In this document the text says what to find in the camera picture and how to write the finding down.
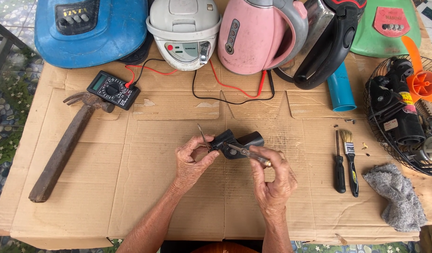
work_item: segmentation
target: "cardboard sheet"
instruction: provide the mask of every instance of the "cardboard sheet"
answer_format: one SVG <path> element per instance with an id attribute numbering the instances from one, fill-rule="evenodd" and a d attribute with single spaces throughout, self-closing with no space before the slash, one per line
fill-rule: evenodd
<path id="1" fill-rule="evenodd" d="M 226 1 L 217 4 L 223 12 Z M 422 55 L 430 57 L 432 45 L 422 31 Z M 158 57 L 154 44 L 149 58 Z M 374 165 L 395 162 L 374 139 L 362 108 L 364 84 L 381 61 L 348 55 L 345 62 L 358 109 L 339 114 L 331 111 L 326 83 L 304 91 L 273 74 L 274 99 L 234 106 L 195 98 L 191 93 L 194 72 L 160 76 L 144 71 L 137 84 L 141 94 L 130 110 L 96 111 L 49 200 L 35 204 L 28 200 L 29 192 L 80 108 L 80 104 L 67 106 L 62 100 L 84 91 L 99 70 L 123 80 L 131 78 L 121 63 L 72 70 L 45 64 L 1 195 L 0 229 L 43 249 L 110 246 L 107 237 L 124 238 L 162 196 L 174 178 L 174 149 L 199 134 L 199 123 L 208 134 L 230 128 L 240 137 L 257 130 L 265 146 L 285 153 L 299 183 L 286 205 L 290 239 L 325 244 L 339 244 L 339 237 L 349 244 L 417 240 L 417 232 L 399 233 L 385 224 L 380 215 L 387 201 L 362 177 L 358 198 L 349 190 L 339 194 L 333 188 L 334 125 L 353 131 L 358 174 Z M 221 82 L 256 94 L 260 73 L 234 75 L 220 65 L 217 52 L 212 62 Z M 172 70 L 164 62 L 149 62 L 149 67 Z M 246 99 L 238 91 L 222 88 L 209 64 L 197 71 L 195 91 L 199 96 L 234 102 Z M 270 95 L 266 81 L 261 97 Z M 358 120 L 353 125 L 345 123 L 345 118 Z M 369 146 L 365 151 L 361 150 L 363 142 Z M 432 178 L 402 170 L 411 178 L 432 224 Z M 273 170 L 267 169 L 266 176 L 272 180 Z M 218 241 L 263 236 L 264 221 L 253 195 L 247 159 L 220 156 L 177 206 L 167 239 Z"/>

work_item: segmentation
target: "blue pvc pipe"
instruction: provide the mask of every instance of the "blue pvc pipe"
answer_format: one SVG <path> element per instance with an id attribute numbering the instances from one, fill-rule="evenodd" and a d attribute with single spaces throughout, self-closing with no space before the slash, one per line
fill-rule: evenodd
<path id="1" fill-rule="evenodd" d="M 331 103 L 334 112 L 346 112 L 356 109 L 354 95 L 348 81 L 347 69 L 344 62 L 327 79 L 328 89 L 330 89 Z"/>

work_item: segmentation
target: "forearm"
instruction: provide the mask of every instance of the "forearm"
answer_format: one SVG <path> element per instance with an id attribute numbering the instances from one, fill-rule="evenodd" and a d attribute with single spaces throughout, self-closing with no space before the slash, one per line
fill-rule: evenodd
<path id="1" fill-rule="evenodd" d="M 127 235 L 118 253 L 155 253 L 168 232 L 172 213 L 185 193 L 173 185 Z"/>
<path id="2" fill-rule="evenodd" d="M 286 224 L 286 209 L 277 214 L 264 214 L 266 233 L 264 234 L 263 253 L 292 253 Z"/>

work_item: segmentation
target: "hand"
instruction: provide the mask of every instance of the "hand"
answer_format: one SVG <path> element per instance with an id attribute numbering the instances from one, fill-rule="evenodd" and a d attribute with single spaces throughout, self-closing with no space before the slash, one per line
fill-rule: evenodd
<path id="1" fill-rule="evenodd" d="M 254 183 L 254 193 L 261 212 L 266 219 L 284 214 L 286 201 L 297 188 L 297 179 L 282 152 L 264 147 L 250 146 L 249 150 L 269 158 L 275 170 L 275 180 L 264 181 L 264 166 L 250 159 Z"/>
<path id="2" fill-rule="evenodd" d="M 205 139 L 210 142 L 214 137 L 205 135 Z M 202 136 L 193 136 L 185 145 L 176 148 L 177 170 L 172 184 L 180 191 L 187 192 L 191 189 L 208 166 L 219 156 L 219 151 L 213 150 L 196 162 L 199 154 L 208 152 L 206 146 L 199 146 L 199 144 L 205 145 Z"/>

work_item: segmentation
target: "hammer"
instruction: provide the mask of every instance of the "hammer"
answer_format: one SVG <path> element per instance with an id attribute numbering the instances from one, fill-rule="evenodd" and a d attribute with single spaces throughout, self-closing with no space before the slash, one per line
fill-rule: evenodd
<path id="1" fill-rule="evenodd" d="M 67 102 L 67 105 L 72 105 L 78 101 L 82 101 L 84 105 L 73 118 L 33 186 L 29 194 L 29 199 L 32 202 L 43 203 L 49 198 L 94 110 L 102 108 L 104 112 L 110 113 L 114 109 L 114 104 L 104 102 L 97 95 L 88 92 L 80 92 L 63 100 L 64 103 Z"/>

